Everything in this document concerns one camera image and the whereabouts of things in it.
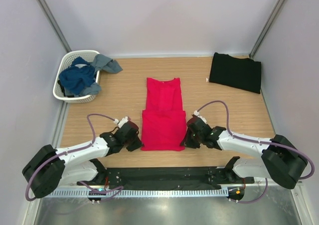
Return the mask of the red t shirt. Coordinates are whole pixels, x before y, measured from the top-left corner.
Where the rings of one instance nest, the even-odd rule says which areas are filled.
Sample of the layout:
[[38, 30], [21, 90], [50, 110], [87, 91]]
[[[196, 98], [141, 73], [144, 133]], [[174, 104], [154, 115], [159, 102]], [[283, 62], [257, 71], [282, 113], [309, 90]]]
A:
[[186, 135], [180, 79], [147, 78], [146, 108], [142, 111], [143, 151], [182, 151]]

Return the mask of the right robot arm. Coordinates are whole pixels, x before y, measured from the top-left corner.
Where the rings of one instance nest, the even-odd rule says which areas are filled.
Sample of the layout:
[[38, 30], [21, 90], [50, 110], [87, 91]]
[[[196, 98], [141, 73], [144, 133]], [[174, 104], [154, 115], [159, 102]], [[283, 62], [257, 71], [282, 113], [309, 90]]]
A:
[[286, 189], [293, 189], [308, 165], [305, 156], [299, 154], [284, 136], [274, 138], [246, 136], [228, 131], [224, 127], [211, 128], [201, 116], [193, 116], [187, 122], [187, 131], [181, 145], [199, 148], [235, 151], [250, 156], [250, 159], [233, 157], [225, 166], [224, 175], [231, 183], [241, 178], [260, 177], [272, 179]]

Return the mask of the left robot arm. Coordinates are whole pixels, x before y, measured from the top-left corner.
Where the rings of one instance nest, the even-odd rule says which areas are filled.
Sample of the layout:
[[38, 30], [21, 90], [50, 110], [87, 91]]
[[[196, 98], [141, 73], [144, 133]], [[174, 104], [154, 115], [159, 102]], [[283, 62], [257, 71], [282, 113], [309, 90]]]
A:
[[132, 121], [121, 123], [116, 132], [105, 132], [79, 145], [54, 149], [43, 146], [22, 169], [27, 189], [26, 199], [43, 198], [56, 188], [77, 182], [100, 185], [105, 181], [106, 169], [99, 158], [120, 152], [123, 148], [134, 151], [143, 144], [138, 137], [139, 128]]

